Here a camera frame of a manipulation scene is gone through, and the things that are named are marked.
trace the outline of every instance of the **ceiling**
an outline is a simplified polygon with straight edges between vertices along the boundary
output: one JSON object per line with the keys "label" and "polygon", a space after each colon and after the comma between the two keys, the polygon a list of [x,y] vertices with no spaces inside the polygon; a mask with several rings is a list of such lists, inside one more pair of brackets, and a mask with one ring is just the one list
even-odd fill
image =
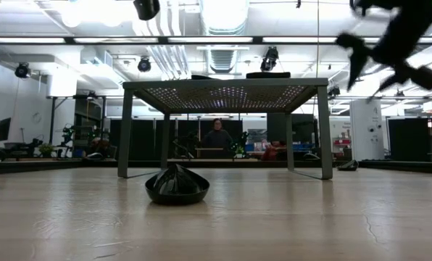
{"label": "ceiling", "polygon": [[[176,0],[179,4],[179,28],[185,36],[200,36],[204,33],[201,27],[198,0]],[[62,13],[69,6],[69,1],[31,1],[2,0],[0,4],[0,36],[136,36],[133,22],[137,20],[132,1],[115,1],[114,8],[95,9],[92,14],[85,14],[84,22],[74,28],[63,23]],[[391,14],[373,9],[366,19],[356,18],[348,6],[349,0],[303,0],[299,9],[296,1],[251,0],[249,1],[248,20],[245,35],[248,36],[337,36],[343,31],[360,36],[381,36]],[[224,19],[228,5],[221,4],[215,10]],[[115,27],[108,27],[102,22],[105,17],[116,17],[122,22]],[[158,24],[160,35],[166,30]],[[432,26],[426,33],[432,36]],[[295,45],[277,46],[279,62],[274,72],[289,71],[292,78],[324,77],[340,86],[348,80],[348,54],[337,46]],[[81,88],[92,88],[99,93],[116,95],[121,88],[112,88],[108,83],[88,75],[78,65],[79,52],[82,46],[0,46],[0,53],[8,54],[51,54],[62,60],[85,78],[79,82]],[[151,58],[151,70],[139,72],[136,68],[140,57],[151,55],[146,46],[96,46],[98,52],[108,51],[114,58],[113,67],[126,80],[161,80],[162,71]],[[259,71],[262,57],[267,46],[248,46],[248,50],[239,51],[240,55],[230,77],[244,78],[249,72]],[[197,46],[185,46],[188,66],[192,73],[209,74],[206,51],[197,50]],[[432,46],[413,55],[408,61],[414,66],[429,65],[432,68]],[[390,75],[391,71],[365,76],[363,82],[348,95],[369,95],[377,89],[379,82]],[[422,95],[418,88],[400,86],[408,90],[411,96]],[[396,88],[387,94],[393,95]]]}

